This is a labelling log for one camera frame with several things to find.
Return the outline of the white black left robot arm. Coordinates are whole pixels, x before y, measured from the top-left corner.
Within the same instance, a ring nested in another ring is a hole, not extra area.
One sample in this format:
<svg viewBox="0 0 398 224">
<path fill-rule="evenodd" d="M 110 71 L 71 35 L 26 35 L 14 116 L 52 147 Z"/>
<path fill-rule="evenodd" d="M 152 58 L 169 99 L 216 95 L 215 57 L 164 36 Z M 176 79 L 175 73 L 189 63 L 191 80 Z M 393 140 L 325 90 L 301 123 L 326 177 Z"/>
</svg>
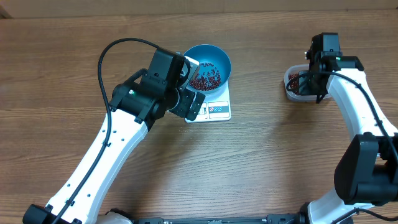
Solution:
<svg viewBox="0 0 398 224">
<path fill-rule="evenodd" d="M 103 200 L 130 153 L 166 111 L 191 121 L 197 117 L 205 96 L 187 85 L 199 69 L 191 57 L 157 49 L 149 68 L 114 88 L 101 130 L 71 177 L 46 206 L 30 205 L 23 223 L 132 223 L 118 209 L 100 215 Z"/>
</svg>

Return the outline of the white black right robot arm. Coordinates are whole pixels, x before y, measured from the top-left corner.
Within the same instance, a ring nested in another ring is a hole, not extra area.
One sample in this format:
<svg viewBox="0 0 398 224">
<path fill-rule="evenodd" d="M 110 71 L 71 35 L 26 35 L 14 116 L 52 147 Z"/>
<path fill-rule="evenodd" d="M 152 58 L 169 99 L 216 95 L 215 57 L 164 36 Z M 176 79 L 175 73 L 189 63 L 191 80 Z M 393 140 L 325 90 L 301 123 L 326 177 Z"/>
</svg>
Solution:
<svg viewBox="0 0 398 224">
<path fill-rule="evenodd" d="M 344 56 L 337 33 L 312 38 L 305 53 L 308 70 L 286 85 L 288 91 L 338 105 L 351 143 L 334 173 L 334 187 L 307 205 L 307 223 L 343 223 L 373 206 L 397 201 L 397 128 L 384 116 L 356 56 Z"/>
</svg>

